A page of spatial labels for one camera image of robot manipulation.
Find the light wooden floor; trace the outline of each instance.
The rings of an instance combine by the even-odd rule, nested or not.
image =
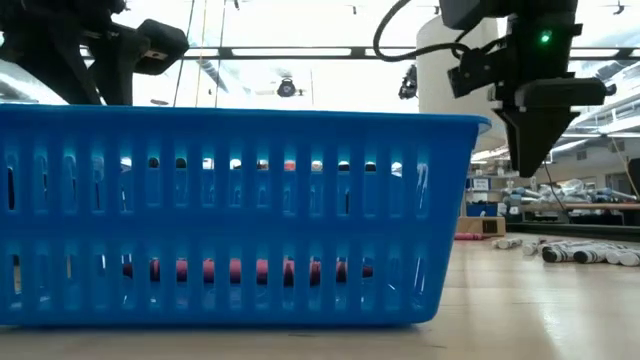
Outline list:
[[[409,329],[4,330],[0,358],[605,360],[636,358],[638,342],[640,267],[545,264],[457,242],[438,315]]]

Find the blue bin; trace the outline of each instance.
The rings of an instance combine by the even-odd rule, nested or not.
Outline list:
[[[0,324],[26,326],[427,321],[489,126],[21,105],[0,119]]]

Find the red object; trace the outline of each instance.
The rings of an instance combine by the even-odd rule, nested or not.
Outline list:
[[[483,240],[485,237],[482,234],[474,233],[456,233],[454,240]]]
[[[283,262],[283,285],[285,287],[293,286],[295,262],[293,260],[284,260]],[[187,281],[187,269],[188,264],[186,260],[178,260],[176,262],[176,281]],[[207,259],[202,263],[203,282],[205,284],[213,284],[215,279],[214,274],[215,264],[213,260]],[[258,260],[256,263],[256,282],[258,285],[266,285],[267,277],[269,273],[269,262],[267,260]],[[309,264],[309,284],[311,286],[317,286],[320,284],[320,262],[313,261]],[[133,266],[132,264],[123,264],[122,274],[124,276],[133,278]],[[149,274],[152,282],[160,281],[160,261],[152,260],[149,263]],[[238,259],[232,259],[229,264],[229,281],[231,284],[240,284],[242,277],[242,264]],[[373,268],[371,266],[362,267],[362,277],[368,278],[373,276]],[[340,261],[336,263],[336,282],[347,282],[347,264]]]

